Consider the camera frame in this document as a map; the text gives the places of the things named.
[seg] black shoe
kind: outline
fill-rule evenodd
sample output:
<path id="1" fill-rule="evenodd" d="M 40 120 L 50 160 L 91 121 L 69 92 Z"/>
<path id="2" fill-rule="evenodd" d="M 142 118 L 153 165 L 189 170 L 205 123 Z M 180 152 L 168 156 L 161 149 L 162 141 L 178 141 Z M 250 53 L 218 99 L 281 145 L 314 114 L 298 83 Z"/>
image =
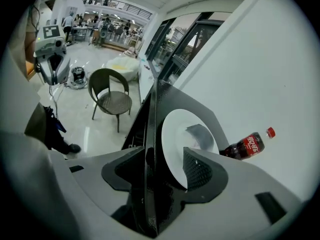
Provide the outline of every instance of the black shoe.
<path id="1" fill-rule="evenodd" d="M 81 151 L 81 147 L 77 144 L 70 144 L 69 148 L 69 153 L 79 153 Z"/>

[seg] railing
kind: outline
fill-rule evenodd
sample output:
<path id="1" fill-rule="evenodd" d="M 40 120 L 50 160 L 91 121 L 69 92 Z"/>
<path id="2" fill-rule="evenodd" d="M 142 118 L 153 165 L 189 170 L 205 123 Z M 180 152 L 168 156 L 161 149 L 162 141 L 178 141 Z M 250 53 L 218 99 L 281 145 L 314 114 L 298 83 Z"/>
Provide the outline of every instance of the railing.
<path id="1" fill-rule="evenodd" d="M 100 6 L 107 6 L 107 7 L 113 7 L 117 8 L 123 11 L 127 11 L 136 15 L 139 15 L 143 18 L 146 18 L 147 20 L 150 20 L 150 17 L 152 13 L 141 9 L 139 7 L 136 7 L 134 5 L 120 2 L 117 0 L 82 0 L 85 5 L 100 5 Z"/>

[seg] plastic bottle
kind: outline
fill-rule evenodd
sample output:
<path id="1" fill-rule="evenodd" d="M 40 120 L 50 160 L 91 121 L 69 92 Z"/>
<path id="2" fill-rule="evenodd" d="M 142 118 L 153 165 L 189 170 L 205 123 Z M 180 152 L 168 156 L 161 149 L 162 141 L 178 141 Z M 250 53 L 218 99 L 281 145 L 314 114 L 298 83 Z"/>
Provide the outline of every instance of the plastic bottle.
<path id="1" fill-rule="evenodd" d="M 270 127 L 264 133 L 253 132 L 238 143 L 228 146 L 220 151 L 220 155 L 243 160 L 259 154 L 265 149 L 266 143 L 276 136 L 275 130 Z"/>

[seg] bottle label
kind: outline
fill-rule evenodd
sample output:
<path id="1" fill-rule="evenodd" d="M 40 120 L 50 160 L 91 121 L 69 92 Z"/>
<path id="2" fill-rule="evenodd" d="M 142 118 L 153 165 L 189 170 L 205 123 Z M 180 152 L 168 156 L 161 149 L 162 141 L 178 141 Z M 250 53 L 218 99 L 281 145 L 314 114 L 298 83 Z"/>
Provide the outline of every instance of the bottle label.
<path id="1" fill-rule="evenodd" d="M 253 135 L 249 135 L 243 140 L 246 152 L 249 156 L 253 156 L 260 152 L 260 148 L 257 142 L 257 139 Z"/>

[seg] red bottle cap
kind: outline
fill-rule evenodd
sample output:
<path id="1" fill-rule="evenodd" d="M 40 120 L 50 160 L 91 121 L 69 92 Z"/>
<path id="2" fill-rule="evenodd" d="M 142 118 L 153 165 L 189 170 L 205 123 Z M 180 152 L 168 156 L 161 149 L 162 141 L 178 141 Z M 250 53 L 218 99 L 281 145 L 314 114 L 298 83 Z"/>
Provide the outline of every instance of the red bottle cap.
<path id="1" fill-rule="evenodd" d="M 268 134 L 270 139 L 272 139 L 274 136 L 276 136 L 276 132 L 272 127 L 268 128 L 266 130 L 266 133 Z"/>

